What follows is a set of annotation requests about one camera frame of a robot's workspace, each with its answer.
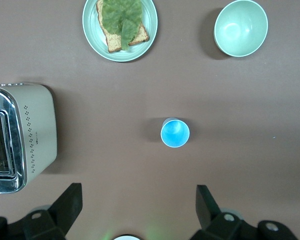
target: plate rim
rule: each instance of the plate rim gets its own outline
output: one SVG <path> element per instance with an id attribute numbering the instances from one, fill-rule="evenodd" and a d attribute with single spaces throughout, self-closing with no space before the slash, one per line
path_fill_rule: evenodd
<path id="1" fill-rule="evenodd" d="M 133 57 L 127 57 L 125 59 L 116 59 L 115 57 L 111 57 L 111 56 L 107 56 L 107 55 L 102 54 L 100 51 L 98 51 L 97 47 L 93 46 L 93 44 L 89 40 L 89 38 L 87 36 L 87 33 L 86 33 L 86 27 L 87 26 L 85 24 L 85 12 L 86 12 L 86 8 L 88 7 L 88 3 L 95 2 L 93 4 L 95 6 L 97 4 L 98 0 L 86 0 L 86 2 L 84 4 L 84 7 L 83 7 L 83 12 L 82 12 L 82 28 L 83 28 L 83 32 L 84 32 L 86 40 L 88 41 L 89 45 L 92 47 L 92 49 L 95 52 L 97 52 L 100 56 L 102 56 L 103 58 L 108 59 L 110 61 L 114 61 L 114 62 L 131 62 L 131 61 L 133 61 L 137 58 L 140 58 L 142 55 L 144 55 L 149 50 L 149 48 L 154 43 L 155 38 L 157 36 L 157 32 L 158 32 L 158 13 L 157 13 L 157 9 L 156 9 L 156 6 L 155 6 L 155 3 L 153 2 L 153 0 L 140 0 L 140 1 L 144 2 L 144 3 L 149 2 L 151 4 L 151 7 L 153 7 L 153 9 L 154 9 L 155 18 L 153 19 L 153 17 L 150 17 L 150 22 L 155 23 L 155 31 L 154 31 L 153 37 L 149 41 L 149 46 L 145 50 L 141 51 L 140 54 L 137 54 L 136 56 L 133 56 Z"/>

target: sandwich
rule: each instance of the sandwich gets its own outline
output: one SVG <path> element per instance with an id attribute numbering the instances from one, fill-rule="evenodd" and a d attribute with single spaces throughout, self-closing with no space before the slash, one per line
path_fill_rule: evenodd
<path id="1" fill-rule="evenodd" d="M 98 13 L 98 21 L 100 24 L 100 27 L 105 35 L 106 44 L 108 46 L 109 53 L 114 53 L 122 50 L 122 37 L 120 34 L 111 34 L 109 33 L 106 28 L 103 25 L 103 15 L 102 10 L 104 6 L 104 0 L 97 0 L 96 3 L 96 11 Z M 149 40 L 149 35 L 147 33 L 147 30 L 142 22 L 140 22 L 137 34 L 132 38 L 132 40 L 128 43 L 129 46 L 133 46 L 142 42 L 146 42 Z"/>

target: gray tabletop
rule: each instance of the gray tabletop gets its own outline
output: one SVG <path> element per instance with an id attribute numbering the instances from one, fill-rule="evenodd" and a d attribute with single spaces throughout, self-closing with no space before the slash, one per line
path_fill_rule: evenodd
<path id="1" fill-rule="evenodd" d="M 252 55 L 229 57 L 213 27 L 229 0 L 153 0 L 158 33 L 132 62 L 97 54 L 85 0 L 0 0 L 0 84 L 53 91 L 57 159 L 20 192 L 0 195 L 12 223 L 82 183 L 69 240 L 188 240 L 200 228 L 197 185 L 246 222 L 287 225 L 300 239 L 300 0 L 258 0 L 269 31 Z M 167 117 L 189 142 L 160 139 Z"/>

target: mint green bowl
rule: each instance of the mint green bowl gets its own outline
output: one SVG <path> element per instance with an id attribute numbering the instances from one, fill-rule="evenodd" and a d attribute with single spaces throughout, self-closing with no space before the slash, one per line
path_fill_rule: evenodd
<path id="1" fill-rule="evenodd" d="M 225 54 L 245 57 L 265 41 L 268 18 L 264 9 L 251 0 L 236 0 L 224 7 L 214 25 L 214 40 Z"/>

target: green lettuce leaf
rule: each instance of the green lettuce leaf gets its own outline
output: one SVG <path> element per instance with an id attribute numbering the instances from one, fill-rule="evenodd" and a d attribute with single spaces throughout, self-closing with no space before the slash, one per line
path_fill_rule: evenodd
<path id="1" fill-rule="evenodd" d="M 110 34 L 121 36 L 122 50 L 128 49 L 142 21 L 140 0 L 103 0 L 102 24 Z"/>

